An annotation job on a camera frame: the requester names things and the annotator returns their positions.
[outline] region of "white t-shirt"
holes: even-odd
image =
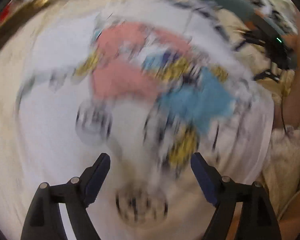
[[[25,76],[17,109],[29,190],[109,154],[87,209],[101,239],[202,235],[214,208],[191,171],[193,152],[237,182],[262,169],[271,96],[235,59],[206,2],[129,0],[59,22],[38,37]]]

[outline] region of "circular logo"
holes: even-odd
[[[134,227],[154,226],[168,214],[163,192],[142,183],[131,183],[120,189],[116,194],[116,205],[123,221]]]

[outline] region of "metal screw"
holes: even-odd
[[[43,183],[40,184],[40,188],[41,188],[41,189],[44,189],[44,188],[46,188],[47,186],[48,186],[48,183],[46,183],[46,182],[43,182]]]
[[[228,176],[223,176],[223,177],[222,177],[222,181],[223,181],[223,182],[230,182],[231,179],[230,179]]]
[[[262,187],[262,185],[261,185],[259,182],[257,182],[257,181],[254,182],[254,185],[255,185],[256,187]]]
[[[78,177],[73,177],[70,181],[71,181],[72,184],[76,184],[76,183],[79,182],[79,178]]]

